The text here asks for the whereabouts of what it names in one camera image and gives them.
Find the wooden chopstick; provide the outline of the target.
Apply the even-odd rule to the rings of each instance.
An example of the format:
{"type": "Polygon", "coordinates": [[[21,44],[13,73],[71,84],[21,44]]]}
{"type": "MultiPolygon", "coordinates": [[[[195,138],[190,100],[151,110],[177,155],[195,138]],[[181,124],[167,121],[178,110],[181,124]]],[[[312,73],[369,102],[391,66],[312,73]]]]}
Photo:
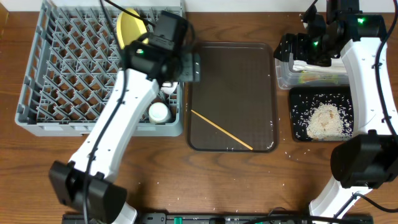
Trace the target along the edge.
{"type": "Polygon", "coordinates": [[[216,123],[212,122],[211,120],[209,120],[208,118],[204,117],[203,115],[201,115],[200,113],[196,112],[195,110],[190,110],[190,111],[193,114],[195,114],[196,116],[198,116],[199,118],[201,118],[202,120],[206,121],[208,124],[212,125],[214,128],[218,129],[222,133],[224,133],[227,136],[229,136],[230,138],[234,139],[236,142],[238,142],[241,145],[243,145],[244,147],[248,148],[250,151],[253,151],[253,147],[252,146],[248,145],[247,143],[245,143],[244,141],[240,140],[239,138],[237,138],[236,136],[234,136],[233,134],[231,134],[227,130],[225,130],[222,127],[218,126],[216,123]]]}

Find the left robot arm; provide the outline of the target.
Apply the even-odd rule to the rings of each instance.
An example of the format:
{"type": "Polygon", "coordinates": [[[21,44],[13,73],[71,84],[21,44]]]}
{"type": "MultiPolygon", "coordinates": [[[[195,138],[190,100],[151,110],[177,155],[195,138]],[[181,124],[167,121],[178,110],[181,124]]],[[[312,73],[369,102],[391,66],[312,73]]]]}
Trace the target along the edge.
{"type": "Polygon", "coordinates": [[[162,11],[153,31],[119,43],[121,68],[91,133],[68,162],[55,161],[49,179],[59,202],[82,214],[84,223],[134,223],[127,190],[115,184],[127,145],[142,115],[165,83],[198,82],[193,25],[162,11]]]}

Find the pink white bowl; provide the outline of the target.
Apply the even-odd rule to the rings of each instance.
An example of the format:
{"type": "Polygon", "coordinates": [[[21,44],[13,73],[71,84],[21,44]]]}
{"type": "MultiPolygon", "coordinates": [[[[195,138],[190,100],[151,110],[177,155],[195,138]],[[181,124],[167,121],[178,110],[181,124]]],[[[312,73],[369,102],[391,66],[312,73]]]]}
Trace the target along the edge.
{"type": "Polygon", "coordinates": [[[166,95],[171,95],[178,86],[178,82],[165,82],[162,84],[160,90],[164,92],[166,95]]]}

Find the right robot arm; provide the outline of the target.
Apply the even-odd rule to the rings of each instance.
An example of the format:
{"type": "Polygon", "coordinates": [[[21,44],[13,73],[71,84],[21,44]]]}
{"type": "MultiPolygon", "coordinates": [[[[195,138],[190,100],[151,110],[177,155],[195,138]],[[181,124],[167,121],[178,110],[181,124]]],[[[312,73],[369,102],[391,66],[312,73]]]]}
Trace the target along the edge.
{"type": "Polygon", "coordinates": [[[326,14],[311,5],[301,16],[306,33],[285,34],[274,57],[329,67],[340,58],[349,78],[354,112],[352,138],[335,147],[331,179],[309,204],[305,223],[344,223],[360,199],[397,177],[397,108],[387,69],[393,27],[365,14],[358,0],[328,1],[326,14]]]}

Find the white plastic cup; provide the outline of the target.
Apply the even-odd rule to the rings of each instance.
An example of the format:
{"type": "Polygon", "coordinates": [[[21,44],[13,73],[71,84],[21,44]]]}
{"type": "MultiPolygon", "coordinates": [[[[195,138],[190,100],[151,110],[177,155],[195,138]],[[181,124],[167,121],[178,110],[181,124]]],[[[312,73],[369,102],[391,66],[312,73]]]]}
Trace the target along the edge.
{"type": "Polygon", "coordinates": [[[168,123],[172,114],[166,104],[156,102],[149,107],[149,121],[153,124],[164,124],[168,123]]]}

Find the yellow plate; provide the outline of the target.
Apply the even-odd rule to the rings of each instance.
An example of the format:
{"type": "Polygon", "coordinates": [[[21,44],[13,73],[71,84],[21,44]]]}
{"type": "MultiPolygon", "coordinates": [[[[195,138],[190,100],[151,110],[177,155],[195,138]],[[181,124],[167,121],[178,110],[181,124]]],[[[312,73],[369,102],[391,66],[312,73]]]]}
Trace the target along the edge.
{"type": "Polygon", "coordinates": [[[147,28],[143,21],[130,16],[126,12],[119,14],[116,22],[116,35],[122,49],[146,32],[147,28]]]}

